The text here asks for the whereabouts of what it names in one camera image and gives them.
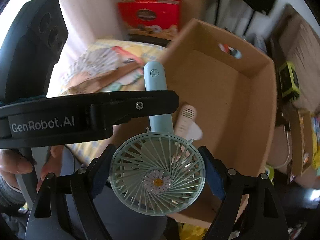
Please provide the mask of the person's left hand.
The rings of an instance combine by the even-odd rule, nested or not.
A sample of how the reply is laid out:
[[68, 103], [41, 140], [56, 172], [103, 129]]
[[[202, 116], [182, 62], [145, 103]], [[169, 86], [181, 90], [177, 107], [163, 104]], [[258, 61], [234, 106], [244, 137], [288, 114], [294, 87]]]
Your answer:
[[[63, 145], [52, 146], [50, 148], [50, 156], [41, 169], [40, 180], [38, 181], [36, 191], [39, 191], [47, 174], [54, 173], [56, 176], [60, 175], [63, 148]], [[32, 164], [19, 153], [1, 149], [1, 176], [10, 187], [20, 191], [21, 188], [15, 176], [17, 174], [29, 174], [32, 171]]]

